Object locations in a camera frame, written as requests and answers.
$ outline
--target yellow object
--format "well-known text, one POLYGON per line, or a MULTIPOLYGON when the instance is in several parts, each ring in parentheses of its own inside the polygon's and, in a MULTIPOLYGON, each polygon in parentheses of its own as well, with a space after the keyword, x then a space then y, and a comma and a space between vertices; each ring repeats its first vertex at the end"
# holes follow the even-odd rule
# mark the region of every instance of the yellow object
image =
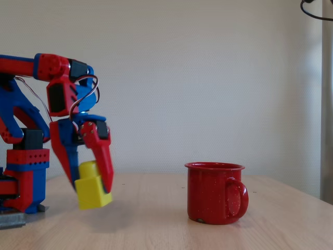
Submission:
POLYGON ((101 176, 95 161, 87 161, 79 166, 80 179, 75 181, 79 198, 79 209, 104 207, 112 201, 111 193, 105 193, 101 176))

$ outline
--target cable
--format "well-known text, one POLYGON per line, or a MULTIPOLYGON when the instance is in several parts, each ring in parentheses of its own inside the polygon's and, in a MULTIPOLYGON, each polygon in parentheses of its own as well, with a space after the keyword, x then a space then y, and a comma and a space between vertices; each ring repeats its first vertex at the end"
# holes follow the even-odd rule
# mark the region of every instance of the cable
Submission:
POLYGON ((301 10, 302 10, 305 14, 307 14, 308 16, 310 16, 310 17, 312 17, 312 18, 315 18, 315 19, 318 19, 318 20, 322 20, 322 21, 333 21, 332 18, 318 17, 318 16, 315 16, 315 15, 313 15, 313 14, 307 12, 307 11, 304 9, 304 7, 303 7, 304 3, 305 3, 305 2, 304 2, 304 0, 303 0, 303 1, 301 2, 301 10))
POLYGON ((23 84, 31 91, 31 93, 36 96, 43 104, 45 110, 46 110, 46 113, 47 113, 47 116, 48 116, 48 119, 50 120, 50 122, 52 122, 52 117, 51 117, 51 114, 50 114, 50 111, 48 110, 47 106, 45 105, 45 103, 43 102, 43 100, 33 91, 33 89, 25 82, 25 80, 22 78, 22 77, 14 77, 16 80, 19 80, 20 82, 23 82, 23 84))
POLYGON ((72 120, 72 116, 73 116, 73 112, 74 112, 74 109, 79 105, 79 103, 81 101, 83 101, 84 99, 86 99, 88 96, 92 95, 97 89, 98 89, 98 85, 99 85, 99 81, 98 81, 98 77, 95 76, 95 75, 92 75, 92 74, 87 74, 87 75, 84 75, 84 76, 81 76, 79 77, 74 84, 78 83, 79 81, 82 81, 84 79, 87 79, 87 78, 94 78, 96 80, 96 82, 94 82, 94 87, 92 88, 92 90, 86 94, 85 96, 83 96, 82 98, 78 99, 77 101, 75 101, 71 108, 69 109, 69 119, 72 121, 74 127, 75 127, 75 130, 76 132, 78 133, 79 132, 79 126, 77 125, 77 123, 75 121, 72 120))

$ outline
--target red enamel mug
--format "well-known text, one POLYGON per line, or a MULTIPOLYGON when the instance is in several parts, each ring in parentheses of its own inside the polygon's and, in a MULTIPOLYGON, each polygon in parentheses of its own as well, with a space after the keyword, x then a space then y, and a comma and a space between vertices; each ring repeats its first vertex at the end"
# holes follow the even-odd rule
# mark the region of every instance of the red enamel mug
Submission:
POLYGON ((187 213, 206 224, 231 224, 247 211, 249 195, 241 182, 245 167, 221 162, 193 162, 188 168, 187 213))

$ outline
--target mug rim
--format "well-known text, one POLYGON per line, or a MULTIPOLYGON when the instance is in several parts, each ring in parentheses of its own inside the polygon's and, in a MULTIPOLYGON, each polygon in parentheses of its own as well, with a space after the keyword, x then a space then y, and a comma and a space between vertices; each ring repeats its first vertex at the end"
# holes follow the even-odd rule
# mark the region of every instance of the mug rim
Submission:
POLYGON ((197 169, 197 170, 211 170, 211 171, 235 171, 235 170, 243 170, 244 166, 234 163, 225 163, 225 162, 212 162, 212 161, 198 161, 198 162, 190 162, 186 163, 185 167, 188 169, 197 169))

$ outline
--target wooden table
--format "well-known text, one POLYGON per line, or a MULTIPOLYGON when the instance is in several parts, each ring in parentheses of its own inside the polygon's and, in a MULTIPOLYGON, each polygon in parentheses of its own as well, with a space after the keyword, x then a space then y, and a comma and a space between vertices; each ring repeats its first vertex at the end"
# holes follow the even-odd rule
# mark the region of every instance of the wooden table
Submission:
POLYGON ((69 182, 47 182, 50 206, 18 229, 0 231, 0 249, 333 249, 333 206, 264 176, 244 176, 249 209, 237 223, 188 219, 187 175, 117 174, 113 202, 78 210, 69 182))

